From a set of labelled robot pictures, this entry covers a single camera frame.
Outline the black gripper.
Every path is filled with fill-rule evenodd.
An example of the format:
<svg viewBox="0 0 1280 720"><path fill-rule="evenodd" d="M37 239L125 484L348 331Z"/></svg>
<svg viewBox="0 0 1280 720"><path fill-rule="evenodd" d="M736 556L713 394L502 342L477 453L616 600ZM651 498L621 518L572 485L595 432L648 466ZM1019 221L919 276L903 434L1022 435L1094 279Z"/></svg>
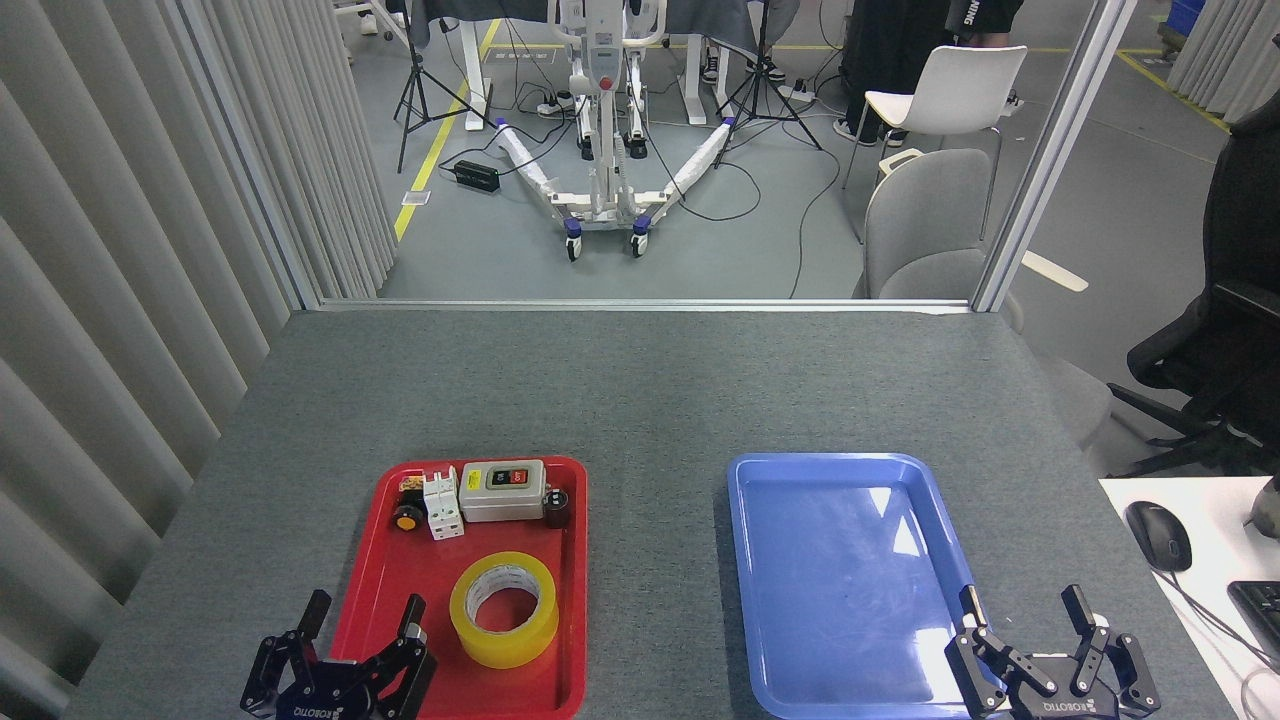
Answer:
<svg viewBox="0 0 1280 720"><path fill-rule="evenodd" d="M1006 700L1014 719L1112 719L1114 714L1158 711L1160 694L1138 638L1102 623L1079 585L1066 585L1060 597L1080 644L1073 657L1029 657L989 630L974 585L959 591L961 610L972 623L960 623L945 655L966 711L989 716ZM1114 669L1116 691L1098 680L1105 660ZM1007 691L989 674L1001 678Z"/></svg>
<svg viewBox="0 0 1280 720"><path fill-rule="evenodd" d="M330 603L314 591L294 629L262 638L241 708L260 719L416 719L438 667L421 628L425 600L408 597L397 637L364 664L317 659Z"/></svg>

